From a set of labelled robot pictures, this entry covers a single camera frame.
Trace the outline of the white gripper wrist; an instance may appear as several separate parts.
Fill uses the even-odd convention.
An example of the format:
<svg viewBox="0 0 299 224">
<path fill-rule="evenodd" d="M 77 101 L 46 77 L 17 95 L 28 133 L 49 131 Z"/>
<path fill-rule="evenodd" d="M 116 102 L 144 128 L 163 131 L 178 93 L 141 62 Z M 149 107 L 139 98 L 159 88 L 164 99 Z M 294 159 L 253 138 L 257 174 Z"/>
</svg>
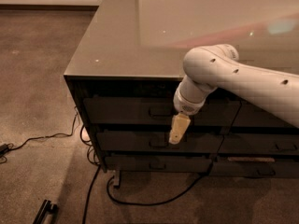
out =
<svg viewBox="0 0 299 224">
<path fill-rule="evenodd" d="M 191 120 L 205 104 L 206 98 L 217 88 L 208 84 L 196 83 L 185 76 L 179 83 L 174 95 L 174 108 L 178 114 L 172 118 L 169 143 L 176 145 L 186 133 Z"/>
</svg>

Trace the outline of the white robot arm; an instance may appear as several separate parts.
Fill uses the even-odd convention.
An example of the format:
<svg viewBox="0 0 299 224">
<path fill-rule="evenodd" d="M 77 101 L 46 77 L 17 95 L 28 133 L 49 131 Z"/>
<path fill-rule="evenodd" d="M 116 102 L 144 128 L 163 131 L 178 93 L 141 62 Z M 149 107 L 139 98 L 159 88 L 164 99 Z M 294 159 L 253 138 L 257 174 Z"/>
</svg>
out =
<svg viewBox="0 0 299 224">
<path fill-rule="evenodd" d="M 240 63 L 235 47 L 203 46 L 183 59 L 185 77 L 178 84 L 173 104 L 169 143 L 178 144 L 210 93 L 229 91 L 295 127 L 299 127 L 299 76 Z"/>
</svg>

